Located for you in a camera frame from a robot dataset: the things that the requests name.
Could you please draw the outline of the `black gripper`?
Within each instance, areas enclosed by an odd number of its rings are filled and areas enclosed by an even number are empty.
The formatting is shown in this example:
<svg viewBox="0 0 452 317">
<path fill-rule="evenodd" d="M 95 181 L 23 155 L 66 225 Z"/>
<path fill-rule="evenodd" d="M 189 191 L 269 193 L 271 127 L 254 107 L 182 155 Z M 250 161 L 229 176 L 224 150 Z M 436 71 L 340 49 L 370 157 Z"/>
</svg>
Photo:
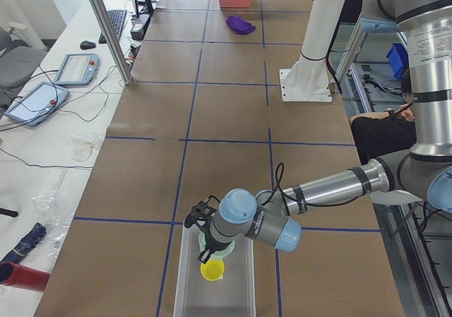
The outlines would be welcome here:
<svg viewBox="0 0 452 317">
<path fill-rule="evenodd" d="M 190 213 L 184 219 L 184 227 L 189 229 L 196 225 L 201 232 L 205 234 L 206 247 L 198 255 L 198 260 L 202 263 L 207 263 L 211 255 L 218 251 L 220 243 L 216 242 L 210 233 L 210 223 L 212 222 L 217 209 L 209 205 L 209 201 L 214 199 L 218 203 L 220 200 L 214 196 L 209 195 L 206 199 L 199 201 L 191 208 Z"/>
</svg>

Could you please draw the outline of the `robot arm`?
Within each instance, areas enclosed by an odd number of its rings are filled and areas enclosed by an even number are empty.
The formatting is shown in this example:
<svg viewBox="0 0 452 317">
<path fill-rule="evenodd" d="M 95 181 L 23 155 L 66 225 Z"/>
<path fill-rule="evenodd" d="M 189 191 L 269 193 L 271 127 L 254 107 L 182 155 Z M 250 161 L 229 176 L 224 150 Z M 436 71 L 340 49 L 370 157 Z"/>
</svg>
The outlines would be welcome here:
<svg viewBox="0 0 452 317">
<path fill-rule="evenodd" d="M 197 226 L 204 234 L 201 262 L 240 234 L 291 252 L 302 232 L 294 214 L 344 205 L 375 191 L 407 191 L 435 208 L 451 210 L 451 0 L 362 0 L 362 12 L 364 22 L 407 35 L 416 143 L 288 189 L 276 186 L 255 195 L 233 189 L 217 208 L 200 201 L 184 226 Z"/>
</svg>

